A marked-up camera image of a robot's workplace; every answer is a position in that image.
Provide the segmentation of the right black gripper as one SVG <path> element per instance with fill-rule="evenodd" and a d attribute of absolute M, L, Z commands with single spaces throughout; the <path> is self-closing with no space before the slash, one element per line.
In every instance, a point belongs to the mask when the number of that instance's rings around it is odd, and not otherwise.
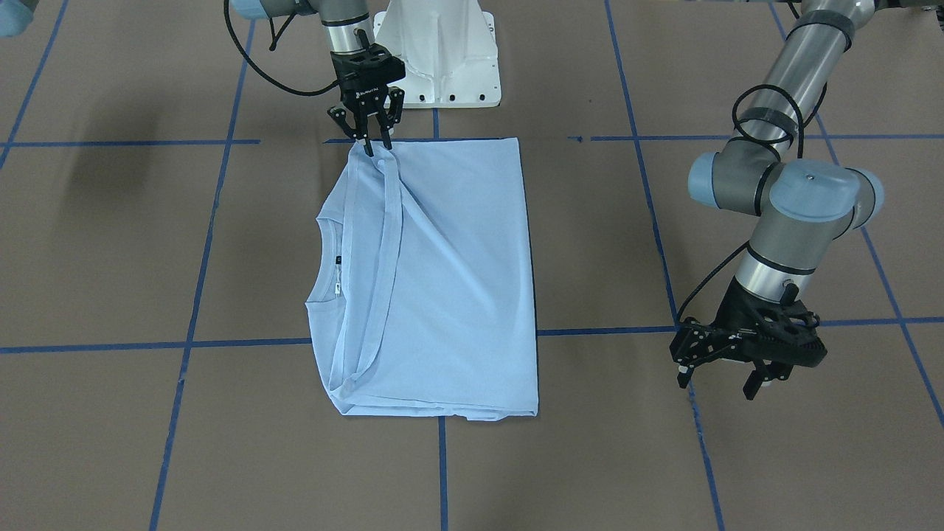
<path fill-rule="evenodd" d="M 405 77 L 406 65 L 380 44 L 371 44 L 351 53 L 331 52 L 330 57 L 339 81 L 343 105 L 334 105 L 327 110 L 327 114 L 347 138 L 360 142 L 365 154 L 373 157 L 368 121 L 375 114 L 375 106 L 358 102 L 364 95 L 368 100 L 373 100 L 375 95 L 384 94 L 388 86 Z M 388 101 L 388 107 L 381 108 L 377 119 L 382 145 L 392 150 L 391 131 L 401 122 L 405 91 L 399 87 L 389 87 Z"/>

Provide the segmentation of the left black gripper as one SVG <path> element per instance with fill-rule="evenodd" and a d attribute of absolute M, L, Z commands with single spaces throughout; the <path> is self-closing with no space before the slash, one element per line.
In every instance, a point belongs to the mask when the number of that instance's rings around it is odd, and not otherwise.
<path fill-rule="evenodd" d="M 670 343 L 671 359 L 678 364 L 676 380 L 681 389 L 687 389 L 695 369 L 718 359 L 749 363 L 742 354 L 742 343 L 756 339 L 759 333 L 750 329 L 727 330 L 702 324 L 695 317 L 684 317 Z M 746 400 L 754 400 L 766 384 L 781 380 L 783 364 L 778 361 L 752 360 L 753 370 L 742 387 Z"/>

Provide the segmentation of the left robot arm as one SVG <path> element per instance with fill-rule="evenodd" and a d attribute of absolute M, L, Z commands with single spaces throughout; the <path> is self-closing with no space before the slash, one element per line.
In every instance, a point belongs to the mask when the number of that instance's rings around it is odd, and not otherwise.
<path fill-rule="evenodd" d="M 788 380 L 828 350 L 820 319 L 800 297 L 830 243 L 875 218 L 884 189 L 873 173 L 805 157 L 805 130 L 822 104 L 830 73 L 857 31 L 891 1 L 805 1 L 765 80 L 732 108 L 725 147 L 693 162 L 691 198 L 714 209 L 754 215 L 751 238 L 715 318 L 681 317 L 670 343 L 686 389 L 698 367 L 719 359 L 752 365 L 743 386 Z"/>

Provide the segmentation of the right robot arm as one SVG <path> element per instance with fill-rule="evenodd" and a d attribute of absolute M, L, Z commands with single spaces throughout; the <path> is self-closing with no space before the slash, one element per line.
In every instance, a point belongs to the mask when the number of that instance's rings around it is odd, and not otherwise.
<path fill-rule="evenodd" d="M 266 20 L 271 33 L 270 50 L 275 50 L 286 28 L 298 16 L 317 15 L 327 33 L 335 80 L 324 88 L 303 91 L 271 77 L 250 58 L 232 26 L 232 11 L 246 20 Z M 402 119 L 405 91 L 395 85 L 406 76 L 406 64 L 375 40 L 370 11 L 364 1 L 225 1 L 223 21 L 236 50 L 247 66 L 264 80 L 286 93 L 316 97 L 334 88 L 340 104 L 328 110 L 338 128 L 365 153 L 373 155 L 369 119 L 374 117 L 380 139 L 392 149 L 391 132 Z"/>

